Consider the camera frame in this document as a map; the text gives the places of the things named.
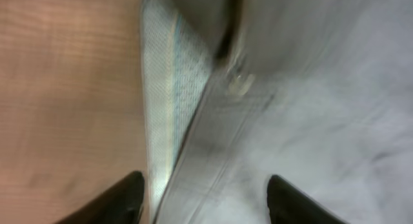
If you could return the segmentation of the grey shorts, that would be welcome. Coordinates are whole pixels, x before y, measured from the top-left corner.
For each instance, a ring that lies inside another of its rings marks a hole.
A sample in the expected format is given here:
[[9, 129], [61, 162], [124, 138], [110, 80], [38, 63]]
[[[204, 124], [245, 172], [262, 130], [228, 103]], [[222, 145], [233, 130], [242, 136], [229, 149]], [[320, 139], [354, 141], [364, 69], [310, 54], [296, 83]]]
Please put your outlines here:
[[145, 0], [153, 223], [268, 223], [287, 180], [412, 222], [412, 0]]

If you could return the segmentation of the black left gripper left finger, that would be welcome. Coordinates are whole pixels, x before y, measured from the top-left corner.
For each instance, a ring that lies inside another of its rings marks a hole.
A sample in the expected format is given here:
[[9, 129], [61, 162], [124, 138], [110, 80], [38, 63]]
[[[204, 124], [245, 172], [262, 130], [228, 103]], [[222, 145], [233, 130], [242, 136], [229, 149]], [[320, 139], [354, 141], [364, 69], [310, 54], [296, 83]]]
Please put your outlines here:
[[133, 171], [57, 224], [139, 224], [144, 195], [143, 174]]

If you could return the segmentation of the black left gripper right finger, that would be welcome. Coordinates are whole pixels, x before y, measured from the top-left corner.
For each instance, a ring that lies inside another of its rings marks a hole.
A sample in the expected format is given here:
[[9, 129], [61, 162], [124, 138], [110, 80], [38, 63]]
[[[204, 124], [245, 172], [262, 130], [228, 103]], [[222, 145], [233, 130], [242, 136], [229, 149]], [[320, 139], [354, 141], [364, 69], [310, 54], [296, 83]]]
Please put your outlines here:
[[268, 181], [267, 207], [271, 224], [345, 224], [278, 175]]

